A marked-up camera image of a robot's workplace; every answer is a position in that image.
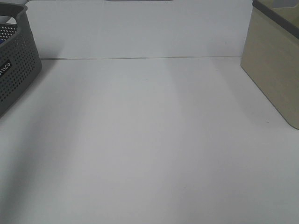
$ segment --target perforated basket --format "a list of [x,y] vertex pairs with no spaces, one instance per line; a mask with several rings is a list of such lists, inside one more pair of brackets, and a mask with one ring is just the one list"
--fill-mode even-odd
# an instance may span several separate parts
[[0,15],[16,20],[0,23],[0,116],[42,69],[26,10],[23,5],[0,3]]

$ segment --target gray plastic basket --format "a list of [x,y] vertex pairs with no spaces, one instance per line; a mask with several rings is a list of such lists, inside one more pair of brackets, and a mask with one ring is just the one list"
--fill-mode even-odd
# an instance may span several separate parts
[[16,20],[0,23],[0,116],[42,69],[26,10],[23,5],[0,3],[0,15]]

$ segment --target white surface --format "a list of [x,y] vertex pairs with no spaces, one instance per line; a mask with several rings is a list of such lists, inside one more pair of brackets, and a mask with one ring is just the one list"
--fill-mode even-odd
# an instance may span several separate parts
[[251,0],[30,1],[41,58],[240,56]]
[[297,224],[298,146],[239,57],[43,61],[0,119],[0,223]]

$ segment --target beige storage box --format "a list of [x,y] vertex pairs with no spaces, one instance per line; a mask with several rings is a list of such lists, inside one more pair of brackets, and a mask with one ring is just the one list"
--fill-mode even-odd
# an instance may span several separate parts
[[241,66],[285,120],[299,129],[299,7],[253,1]]

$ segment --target white tabletop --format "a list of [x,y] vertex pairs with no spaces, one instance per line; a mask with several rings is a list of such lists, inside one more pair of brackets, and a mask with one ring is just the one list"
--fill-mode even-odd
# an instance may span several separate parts
[[241,56],[250,0],[30,1],[41,58]]
[[297,224],[298,146],[239,57],[43,61],[0,119],[0,223]]

